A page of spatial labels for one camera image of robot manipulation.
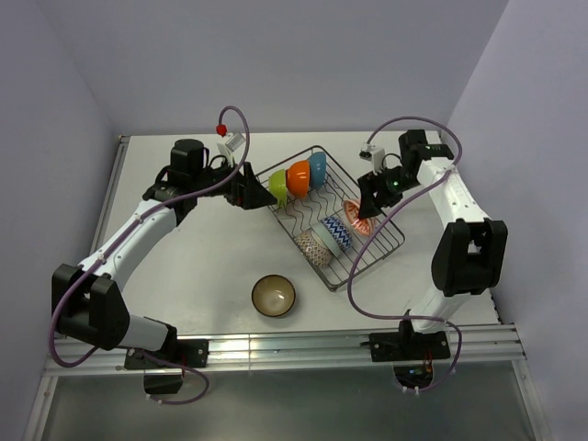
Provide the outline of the orange bowl white inside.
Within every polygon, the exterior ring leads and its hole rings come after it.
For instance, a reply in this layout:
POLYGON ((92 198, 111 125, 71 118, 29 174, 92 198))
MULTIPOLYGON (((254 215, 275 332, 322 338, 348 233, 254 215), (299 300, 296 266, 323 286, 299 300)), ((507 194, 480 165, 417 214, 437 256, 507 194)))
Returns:
POLYGON ((286 172, 288 192, 296 198, 305 198, 310 188, 310 163, 301 160, 294 163, 286 172))

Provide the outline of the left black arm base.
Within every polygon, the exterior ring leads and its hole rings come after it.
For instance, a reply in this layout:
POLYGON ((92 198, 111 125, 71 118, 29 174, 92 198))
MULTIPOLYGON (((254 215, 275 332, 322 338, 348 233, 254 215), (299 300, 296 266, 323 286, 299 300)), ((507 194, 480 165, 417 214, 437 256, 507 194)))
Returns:
POLYGON ((171 349, 148 351, 128 349, 123 368, 127 371, 143 371, 143 389, 151 399, 179 405, 201 399, 209 390, 208 377, 200 372, 208 364, 209 341, 207 339, 178 340, 171 349), (192 399, 173 400, 189 376, 203 382, 202 391, 192 399))

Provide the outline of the blue ceramic bowl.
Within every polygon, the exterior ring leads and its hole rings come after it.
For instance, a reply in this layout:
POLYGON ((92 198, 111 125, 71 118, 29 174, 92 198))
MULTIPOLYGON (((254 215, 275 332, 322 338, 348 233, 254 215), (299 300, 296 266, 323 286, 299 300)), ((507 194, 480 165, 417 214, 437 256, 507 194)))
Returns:
POLYGON ((322 187, 327 169, 327 157, 323 151, 312 153, 308 158, 310 166, 310 188, 319 189, 322 187))

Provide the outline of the brown patterned bowl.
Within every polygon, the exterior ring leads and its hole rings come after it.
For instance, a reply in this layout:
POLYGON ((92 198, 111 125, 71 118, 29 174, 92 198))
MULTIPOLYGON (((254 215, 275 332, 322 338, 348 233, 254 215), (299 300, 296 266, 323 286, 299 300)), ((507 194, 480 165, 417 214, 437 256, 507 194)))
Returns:
POLYGON ((317 267, 325 267, 329 265, 332 259, 332 254, 320 240, 312 235, 312 230, 307 230, 298 234, 294 238, 294 243, 313 265, 317 267))

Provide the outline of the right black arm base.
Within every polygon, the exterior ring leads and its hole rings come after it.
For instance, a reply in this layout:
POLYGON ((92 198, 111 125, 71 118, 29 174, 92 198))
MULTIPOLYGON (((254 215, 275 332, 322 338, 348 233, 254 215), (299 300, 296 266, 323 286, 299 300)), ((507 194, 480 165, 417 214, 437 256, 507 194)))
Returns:
POLYGON ((362 343, 370 351, 371 361, 413 362, 412 365, 395 367, 395 378, 408 389, 430 386, 434 379, 433 362, 447 360, 451 353, 444 332, 435 334, 373 333, 362 343))

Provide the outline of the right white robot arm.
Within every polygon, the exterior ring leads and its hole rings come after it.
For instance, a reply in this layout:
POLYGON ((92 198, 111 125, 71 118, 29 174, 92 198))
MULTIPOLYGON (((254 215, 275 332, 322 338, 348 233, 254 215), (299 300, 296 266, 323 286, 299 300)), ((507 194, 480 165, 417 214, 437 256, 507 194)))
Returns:
POLYGON ((460 153, 431 143, 423 130, 399 138, 400 163, 389 168, 384 149, 367 143, 360 151, 372 169, 358 178, 359 219, 390 212, 390 220, 420 196, 428 196, 443 227, 431 262, 432 284, 406 313, 411 326, 398 335, 400 352, 420 356, 429 334, 441 331, 469 299, 495 287, 503 267, 508 230, 475 201, 458 169, 460 153))

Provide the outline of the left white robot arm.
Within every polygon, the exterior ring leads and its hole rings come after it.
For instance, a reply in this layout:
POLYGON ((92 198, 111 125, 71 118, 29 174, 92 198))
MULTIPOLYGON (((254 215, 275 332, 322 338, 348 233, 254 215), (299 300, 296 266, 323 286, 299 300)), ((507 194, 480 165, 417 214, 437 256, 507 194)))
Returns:
POLYGON ((118 347, 146 351, 158 367, 175 363, 179 355, 177 329, 129 312, 122 290, 137 266, 168 233, 178 227, 202 197, 224 197, 241 209, 259 209, 276 198, 258 181, 238 148, 250 142, 240 133, 218 144, 219 165, 201 141, 181 139, 146 189, 132 216, 107 242, 75 266, 63 264, 51 277, 51 357, 61 367, 69 362, 56 351, 62 334, 87 343, 93 351, 118 347))

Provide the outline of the orange floral bowl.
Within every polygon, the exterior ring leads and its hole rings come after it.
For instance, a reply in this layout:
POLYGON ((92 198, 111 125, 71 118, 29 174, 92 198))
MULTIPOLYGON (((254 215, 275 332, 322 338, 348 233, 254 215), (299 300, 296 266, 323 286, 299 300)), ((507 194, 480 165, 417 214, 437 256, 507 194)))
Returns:
POLYGON ((361 219, 359 217, 359 199, 345 199, 343 201, 343 209, 347 224, 356 233, 368 237, 375 231, 375 220, 373 218, 361 219))

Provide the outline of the olive patterned bowl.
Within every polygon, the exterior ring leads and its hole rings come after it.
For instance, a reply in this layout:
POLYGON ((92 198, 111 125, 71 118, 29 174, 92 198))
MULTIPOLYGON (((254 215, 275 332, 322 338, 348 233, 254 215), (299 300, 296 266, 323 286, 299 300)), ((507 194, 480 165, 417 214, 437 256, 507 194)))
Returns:
POLYGON ((251 301, 263 316, 278 318, 289 313, 297 299, 297 292, 289 279, 281 275, 267 275, 257 280, 252 288, 251 301))

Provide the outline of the orange patterned bowl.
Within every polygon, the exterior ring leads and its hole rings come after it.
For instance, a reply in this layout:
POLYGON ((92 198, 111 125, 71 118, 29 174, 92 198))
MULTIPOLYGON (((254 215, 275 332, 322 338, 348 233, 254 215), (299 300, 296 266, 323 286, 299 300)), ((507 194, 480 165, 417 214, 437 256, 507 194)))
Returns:
POLYGON ((322 218, 320 223, 333 236, 342 251, 346 252, 353 244, 353 236, 337 216, 322 218))

